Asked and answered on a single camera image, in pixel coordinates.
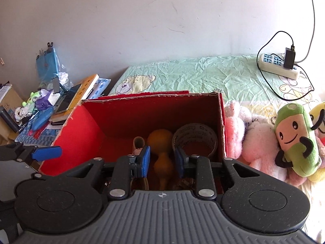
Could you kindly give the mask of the blue plastic bag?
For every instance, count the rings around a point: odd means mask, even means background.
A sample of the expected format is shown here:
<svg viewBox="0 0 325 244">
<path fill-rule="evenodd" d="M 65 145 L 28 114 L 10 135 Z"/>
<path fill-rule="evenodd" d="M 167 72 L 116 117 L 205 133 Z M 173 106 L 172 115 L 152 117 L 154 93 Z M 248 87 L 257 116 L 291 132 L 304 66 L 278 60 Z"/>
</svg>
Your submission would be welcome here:
<svg viewBox="0 0 325 244">
<path fill-rule="evenodd" d="M 58 77 L 60 61 L 53 46 L 53 42 L 47 43 L 47 49 L 41 49 L 36 57 L 36 69 L 41 83 L 49 83 Z"/>
</svg>

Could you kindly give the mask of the red cardboard box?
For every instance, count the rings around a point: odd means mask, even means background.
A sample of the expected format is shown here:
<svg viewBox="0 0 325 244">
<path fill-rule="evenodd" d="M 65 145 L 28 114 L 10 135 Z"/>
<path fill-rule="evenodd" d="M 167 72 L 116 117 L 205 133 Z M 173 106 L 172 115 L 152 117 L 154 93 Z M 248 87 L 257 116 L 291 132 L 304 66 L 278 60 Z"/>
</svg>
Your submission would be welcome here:
<svg viewBox="0 0 325 244">
<path fill-rule="evenodd" d="M 62 148 L 59 158 L 45 160 L 39 171 L 56 176 L 101 157 L 115 162 L 131 153 L 134 137 L 152 131 L 171 132 L 190 123 L 209 126 L 218 146 L 213 158 L 226 155 L 223 98 L 220 93 L 167 91 L 107 96 L 80 102 L 53 142 Z"/>
</svg>

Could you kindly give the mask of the black smartphone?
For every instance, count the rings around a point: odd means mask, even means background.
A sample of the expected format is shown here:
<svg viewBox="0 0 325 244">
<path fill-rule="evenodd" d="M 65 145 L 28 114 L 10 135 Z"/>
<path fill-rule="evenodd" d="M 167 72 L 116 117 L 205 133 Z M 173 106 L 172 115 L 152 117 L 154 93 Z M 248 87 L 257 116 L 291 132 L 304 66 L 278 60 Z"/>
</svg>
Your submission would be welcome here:
<svg viewBox="0 0 325 244">
<path fill-rule="evenodd" d="M 58 105 L 58 108 L 56 110 L 57 113 L 63 113 L 68 110 L 68 107 L 70 106 L 80 86 L 81 84 L 77 84 L 71 87 L 70 90 L 68 90 L 68 92 L 63 96 L 62 101 Z"/>
</svg>

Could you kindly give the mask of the blue white box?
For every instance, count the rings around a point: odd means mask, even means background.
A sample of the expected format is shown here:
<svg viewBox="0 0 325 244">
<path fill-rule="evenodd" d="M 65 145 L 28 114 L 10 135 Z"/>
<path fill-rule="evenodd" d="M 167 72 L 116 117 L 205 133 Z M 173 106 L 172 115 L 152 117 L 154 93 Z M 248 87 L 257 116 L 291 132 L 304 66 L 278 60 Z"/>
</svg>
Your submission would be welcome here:
<svg viewBox="0 0 325 244">
<path fill-rule="evenodd" d="M 87 99 L 97 99 L 99 98 L 104 90 L 107 88 L 107 86 L 110 84 L 111 79 L 106 78 L 99 78 L 96 83 L 94 84 L 93 90 L 88 95 Z"/>
</svg>

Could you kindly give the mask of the orange gourd-shaped toy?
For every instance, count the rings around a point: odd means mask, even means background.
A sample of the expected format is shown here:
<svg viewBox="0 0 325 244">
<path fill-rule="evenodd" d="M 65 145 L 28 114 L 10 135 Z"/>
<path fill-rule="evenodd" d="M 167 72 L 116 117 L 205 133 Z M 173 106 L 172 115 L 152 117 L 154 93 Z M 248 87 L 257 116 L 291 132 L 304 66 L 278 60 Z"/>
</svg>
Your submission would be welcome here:
<svg viewBox="0 0 325 244">
<path fill-rule="evenodd" d="M 169 157 L 172 150 L 173 134 L 166 129 L 154 130 L 147 141 L 151 152 L 158 156 L 154 164 L 154 172 L 159 179 L 160 190 L 165 190 L 173 172 L 173 163 Z"/>
</svg>

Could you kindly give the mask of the purple white package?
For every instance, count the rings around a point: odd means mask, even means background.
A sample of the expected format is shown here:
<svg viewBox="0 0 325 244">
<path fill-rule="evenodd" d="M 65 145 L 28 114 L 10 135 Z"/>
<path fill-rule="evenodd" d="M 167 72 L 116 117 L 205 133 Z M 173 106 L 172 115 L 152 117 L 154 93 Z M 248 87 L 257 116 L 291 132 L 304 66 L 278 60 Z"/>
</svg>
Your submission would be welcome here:
<svg viewBox="0 0 325 244">
<path fill-rule="evenodd" d="M 46 89 L 41 89 L 40 94 L 41 96 L 35 102 L 35 107 L 39 111 L 43 111 L 51 106 L 54 106 L 61 96 L 60 93 L 54 93 L 53 89 L 51 89 L 50 91 Z"/>
</svg>

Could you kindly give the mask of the black power adapter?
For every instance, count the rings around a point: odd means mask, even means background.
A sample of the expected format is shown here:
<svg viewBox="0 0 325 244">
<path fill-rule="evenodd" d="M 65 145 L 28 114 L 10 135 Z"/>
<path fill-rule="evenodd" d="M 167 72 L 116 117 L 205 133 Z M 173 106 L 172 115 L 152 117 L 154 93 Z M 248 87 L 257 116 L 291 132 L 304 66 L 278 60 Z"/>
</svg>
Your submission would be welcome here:
<svg viewBox="0 0 325 244">
<path fill-rule="evenodd" d="M 295 62 L 295 47 L 294 45 L 291 45 L 290 48 L 285 49 L 283 67 L 286 69 L 293 69 L 294 62 Z"/>
</svg>

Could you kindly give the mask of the yellow book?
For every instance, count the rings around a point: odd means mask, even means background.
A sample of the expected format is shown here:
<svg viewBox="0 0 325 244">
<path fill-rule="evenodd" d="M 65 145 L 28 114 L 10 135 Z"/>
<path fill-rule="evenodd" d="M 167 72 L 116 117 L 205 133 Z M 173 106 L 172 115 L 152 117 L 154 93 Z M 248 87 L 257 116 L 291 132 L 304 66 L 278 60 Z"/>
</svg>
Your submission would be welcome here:
<svg viewBox="0 0 325 244">
<path fill-rule="evenodd" d="M 59 122 L 66 120 L 70 114 L 72 113 L 73 109 L 78 105 L 78 103 L 82 100 L 85 100 L 90 92 L 93 90 L 94 84 L 99 79 L 98 74 L 93 74 L 89 77 L 86 77 L 80 84 L 80 88 L 78 89 L 75 97 L 73 98 L 68 110 L 63 113 L 54 113 L 51 118 L 50 122 Z"/>
</svg>

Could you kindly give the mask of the white power strip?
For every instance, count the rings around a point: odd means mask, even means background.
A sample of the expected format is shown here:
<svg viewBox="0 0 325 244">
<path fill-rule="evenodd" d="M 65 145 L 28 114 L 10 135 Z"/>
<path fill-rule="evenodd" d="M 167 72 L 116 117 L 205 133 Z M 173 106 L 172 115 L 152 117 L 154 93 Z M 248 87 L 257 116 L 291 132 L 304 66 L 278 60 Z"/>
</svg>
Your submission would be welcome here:
<svg viewBox="0 0 325 244">
<path fill-rule="evenodd" d="M 261 53 L 258 57 L 257 64 L 259 69 L 262 71 L 293 80 L 297 80 L 300 75 L 300 69 L 298 66 L 295 65 L 292 69 L 284 68 L 284 61 L 274 54 Z"/>
</svg>

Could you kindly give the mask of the yellow plush toy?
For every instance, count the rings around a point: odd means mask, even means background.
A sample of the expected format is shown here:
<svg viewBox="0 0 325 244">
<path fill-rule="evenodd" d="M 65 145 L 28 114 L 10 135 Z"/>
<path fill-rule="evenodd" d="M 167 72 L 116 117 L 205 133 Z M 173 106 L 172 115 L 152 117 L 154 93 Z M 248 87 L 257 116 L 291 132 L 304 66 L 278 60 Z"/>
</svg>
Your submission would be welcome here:
<svg viewBox="0 0 325 244">
<path fill-rule="evenodd" d="M 322 110 L 324 110 L 324 102 L 319 103 L 310 111 L 312 123 L 313 124 L 318 123 L 317 128 L 315 130 L 315 134 L 316 134 L 318 152 L 322 160 L 322 164 L 317 169 L 317 171 L 313 175 L 308 177 L 308 179 L 314 183 L 324 180 L 324 171 L 325 171 L 324 169 L 324 120 L 320 122 L 320 114 Z"/>
</svg>

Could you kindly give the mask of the brown packing tape roll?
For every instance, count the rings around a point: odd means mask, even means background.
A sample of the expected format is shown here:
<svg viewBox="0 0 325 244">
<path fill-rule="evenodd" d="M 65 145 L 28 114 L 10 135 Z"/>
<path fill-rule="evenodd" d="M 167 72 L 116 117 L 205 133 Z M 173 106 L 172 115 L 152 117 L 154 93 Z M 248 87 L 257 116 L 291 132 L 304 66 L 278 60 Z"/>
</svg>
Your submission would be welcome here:
<svg viewBox="0 0 325 244">
<path fill-rule="evenodd" d="M 182 148 L 187 155 L 211 157 L 217 150 L 218 138 L 210 127 L 190 123 L 179 128 L 173 135 L 172 148 Z"/>
</svg>

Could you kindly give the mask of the green bean plush toy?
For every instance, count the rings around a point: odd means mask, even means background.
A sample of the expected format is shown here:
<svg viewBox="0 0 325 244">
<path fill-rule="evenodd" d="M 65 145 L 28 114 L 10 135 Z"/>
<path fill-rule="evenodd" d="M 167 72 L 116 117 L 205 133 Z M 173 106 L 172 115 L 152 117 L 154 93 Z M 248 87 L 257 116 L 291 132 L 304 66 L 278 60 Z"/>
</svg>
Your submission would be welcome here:
<svg viewBox="0 0 325 244">
<path fill-rule="evenodd" d="M 324 120 L 324 110 L 320 122 Z M 277 114 L 274 131 L 280 145 L 275 164 L 291 168 L 300 177 L 313 175 L 322 164 L 316 142 L 315 130 L 310 114 L 303 105 L 288 103 Z"/>
</svg>

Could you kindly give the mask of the green cartoon bed sheet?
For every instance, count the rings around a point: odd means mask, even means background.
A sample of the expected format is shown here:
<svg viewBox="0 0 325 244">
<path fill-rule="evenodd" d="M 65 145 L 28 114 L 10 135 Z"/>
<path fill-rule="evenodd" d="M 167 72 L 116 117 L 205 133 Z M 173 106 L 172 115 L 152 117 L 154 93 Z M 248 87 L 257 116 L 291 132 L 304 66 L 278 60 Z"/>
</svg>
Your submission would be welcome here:
<svg viewBox="0 0 325 244">
<path fill-rule="evenodd" d="M 118 79 L 110 95 L 184 90 L 220 92 L 225 104 L 236 101 L 269 120 L 288 102 L 300 103 L 307 111 L 321 103 L 304 73 L 292 80 L 260 72 L 256 57 L 250 55 L 133 65 Z"/>
</svg>

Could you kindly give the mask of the small brown tape roll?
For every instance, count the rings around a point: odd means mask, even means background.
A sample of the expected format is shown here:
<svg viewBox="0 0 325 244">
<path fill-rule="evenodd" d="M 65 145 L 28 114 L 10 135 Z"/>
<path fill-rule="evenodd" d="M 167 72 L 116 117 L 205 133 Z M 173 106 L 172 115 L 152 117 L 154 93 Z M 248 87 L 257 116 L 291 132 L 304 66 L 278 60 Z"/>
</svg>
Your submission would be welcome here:
<svg viewBox="0 0 325 244">
<path fill-rule="evenodd" d="M 141 153 L 144 146 L 145 146 L 145 140 L 142 137 L 135 137 L 133 139 L 133 147 L 132 147 L 133 155 L 138 156 Z"/>
</svg>

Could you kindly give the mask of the pink plush toy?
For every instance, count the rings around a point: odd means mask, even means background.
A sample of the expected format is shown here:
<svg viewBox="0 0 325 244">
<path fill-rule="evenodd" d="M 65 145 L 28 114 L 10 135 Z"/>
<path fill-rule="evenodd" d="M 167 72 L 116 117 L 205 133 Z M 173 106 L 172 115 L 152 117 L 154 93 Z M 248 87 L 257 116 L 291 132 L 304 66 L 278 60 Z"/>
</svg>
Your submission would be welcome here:
<svg viewBox="0 0 325 244">
<path fill-rule="evenodd" d="M 275 164 L 280 145 L 274 125 L 267 118 L 253 114 L 247 107 L 232 101 L 225 107 L 227 156 L 241 158 L 250 167 L 293 186 L 303 184 L 308 177 L 300 177 L 291 168 Z"/>
</svg>

